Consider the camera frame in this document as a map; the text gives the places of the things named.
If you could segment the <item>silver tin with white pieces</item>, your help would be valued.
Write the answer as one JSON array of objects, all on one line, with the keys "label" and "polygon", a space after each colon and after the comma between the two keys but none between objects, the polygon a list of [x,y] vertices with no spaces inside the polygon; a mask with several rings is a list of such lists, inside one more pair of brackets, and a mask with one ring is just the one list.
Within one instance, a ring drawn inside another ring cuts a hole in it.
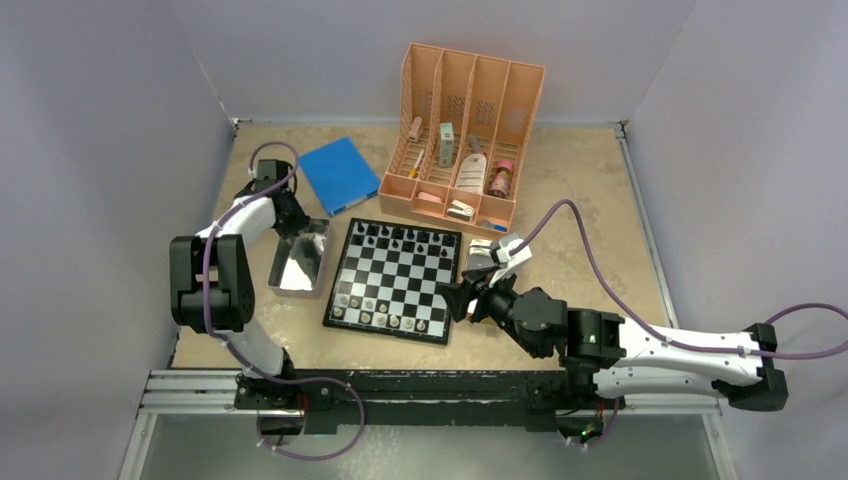
[{"label": "silver tin with white pieces", "polygon": [[279,238],[268,286],[280,297],[317,298],[323,290],[330,243],[328,219],[311,219],[296,233]]}]

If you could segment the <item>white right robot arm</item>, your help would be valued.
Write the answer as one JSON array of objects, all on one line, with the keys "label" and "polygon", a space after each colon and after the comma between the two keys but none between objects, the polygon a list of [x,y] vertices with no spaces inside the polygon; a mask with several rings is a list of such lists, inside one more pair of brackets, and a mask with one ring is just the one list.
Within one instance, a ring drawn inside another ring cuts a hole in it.
[{"label": "white right robot arm", "polygon": [[584,407],[598,398],[666,393],[724,398],[736,409],[781,410],[788,400],[783,371],[770,354],[773,327],[705,333],[642,326],[611,312],[569,306],[535,287],[513,289],[514,277],[492,282],[493,269],[467,270],[435,292],[454,321],[491,319],[532,358],[556,357],[567,375],[564,399]]}]

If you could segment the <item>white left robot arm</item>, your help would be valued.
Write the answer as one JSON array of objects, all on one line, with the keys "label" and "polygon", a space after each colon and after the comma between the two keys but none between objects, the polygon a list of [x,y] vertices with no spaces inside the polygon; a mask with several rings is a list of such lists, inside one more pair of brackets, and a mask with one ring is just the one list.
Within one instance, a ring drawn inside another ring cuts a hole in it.
[{"label": "white left robot arm", "polygon": [[292,405],[301,383],[288,352],[256,319],[247,252],[264,232],[303,218],[292,192],[297,167],[282,160],[259,161],[250,181],[217,220],[169,244],[175,323],[220,343],[241,367],[239,391],[275,409]]}]

